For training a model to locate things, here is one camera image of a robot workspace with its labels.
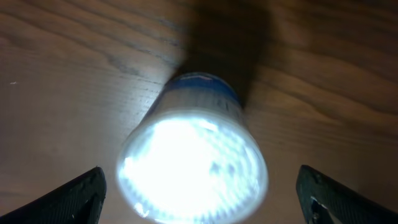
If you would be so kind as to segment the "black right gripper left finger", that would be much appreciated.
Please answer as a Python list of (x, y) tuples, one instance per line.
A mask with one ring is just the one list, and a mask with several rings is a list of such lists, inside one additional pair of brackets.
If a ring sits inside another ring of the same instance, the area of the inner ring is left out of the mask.
[(95, 167), (23, 207), (1, 224), (97, 224), (106, 197), (102, 168)]

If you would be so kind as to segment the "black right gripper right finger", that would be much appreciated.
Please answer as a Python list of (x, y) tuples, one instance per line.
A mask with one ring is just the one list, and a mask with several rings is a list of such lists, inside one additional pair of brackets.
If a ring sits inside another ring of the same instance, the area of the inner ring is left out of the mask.
[(397, 223), (397, 213), (302, 165), (296, 191), (306, 223)]

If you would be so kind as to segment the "blue white round tub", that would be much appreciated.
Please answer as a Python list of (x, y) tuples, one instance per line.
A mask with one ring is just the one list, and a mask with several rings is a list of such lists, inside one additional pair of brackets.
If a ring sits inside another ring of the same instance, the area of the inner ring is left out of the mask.
[(127, 137), (116, 182), (154, 223), (239, 223), (264, 201), (269, 175), (234, 90), (192, 72), (169, 81)]

